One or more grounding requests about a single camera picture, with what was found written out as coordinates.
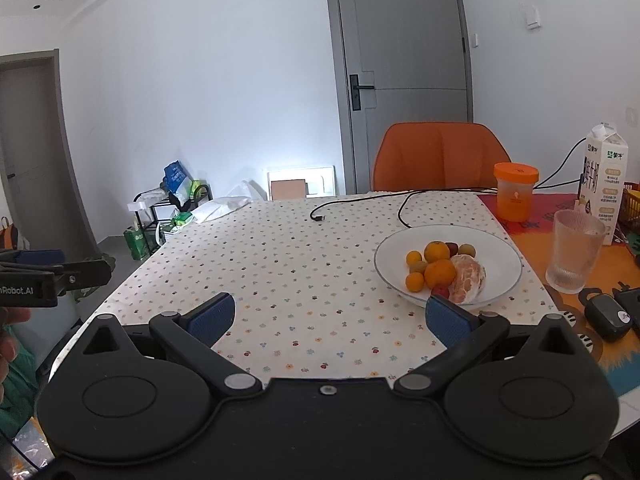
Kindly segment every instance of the table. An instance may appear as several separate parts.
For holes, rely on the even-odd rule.
[[[481,196],[482,202],[495,213],[495,196]],[[593,331],[584,319],[584,307],[577,295],[561,294],[546,285],[545,270],[553,243],[553,215],[559,209],[574,207],[575,195],[536,194],[533,212],[528,222],[502,222],[513,241],[526,256],[536,274],[542,279],[559,310],[574,327],[604,371],[609,383],[620,399],[620,423],[624,430],[640,419],[640,339],[633,330],[621,340],[607,343]],[[593,273],[586,286],[598,287],[611,293],[618,282],[631,287],[640,286],[640,269],[626,246],[617,244],[603,247]]]
[[[397,218],[403,200],[331,205],[322,210],[322,222],[310,220],[309,212],[326,199],[259,202],[190,224],[97,309],[54,368],[98,314],[145,323],[165,310],[188,312],[225,291],[236,301],[236,321],[214,350],[264,383],[274,376],[393,381],[444,350],[425,327],[424,310],[389,289],[373,266],[377,245],[404,228]],[[402,217],[411,225],[480,228],[513,245],[471,193],[415,196]],[[520,256],[520,282],[485,309],[514,323],[537,324],[557,309]]]

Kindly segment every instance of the silver screw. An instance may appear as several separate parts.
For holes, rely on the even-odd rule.
[[[320,393],[323,395],[335,395],[338,393],[338,388],[330,384],[325,384],[324,386],[320,386]]]
[[[407,374],[398,380],[400,385],[407,390],[426,390],[431,386],[431,379],[422,374]]]
[[[254,386],[255,380],[255,377],[249,374],[231,374],[225,378],[225,384],[232,390],[247,390]]]

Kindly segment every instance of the clear glass cup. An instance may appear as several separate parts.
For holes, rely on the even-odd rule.
[[[596,264],[605,230],[600,220],[585,212],[557,211],[554,248],[545,274],[547,283],[565,294],[580,292]]]

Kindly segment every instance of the jar with orange lid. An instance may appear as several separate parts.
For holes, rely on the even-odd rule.
[[[498,180],[498,216],[509,222],[526,222],[531,215],[533,186],[540,173],[533,166],[499,162],[494,166]]]

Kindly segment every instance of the chair backrest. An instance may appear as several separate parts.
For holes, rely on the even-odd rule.
[[[510,161],[482,124],[397,123],[382,139],[372,189],[495,187],[494,164]]]

